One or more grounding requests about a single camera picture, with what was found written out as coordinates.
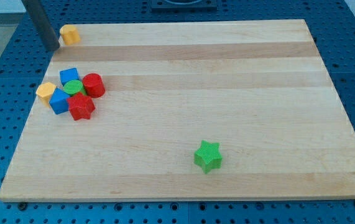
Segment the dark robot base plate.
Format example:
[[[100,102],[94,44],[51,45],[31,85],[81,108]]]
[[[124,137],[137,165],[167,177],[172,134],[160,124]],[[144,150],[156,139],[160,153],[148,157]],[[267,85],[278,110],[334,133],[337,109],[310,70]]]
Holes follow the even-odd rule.
[[[217,9],[217,0],[148,0],[152,11]]]

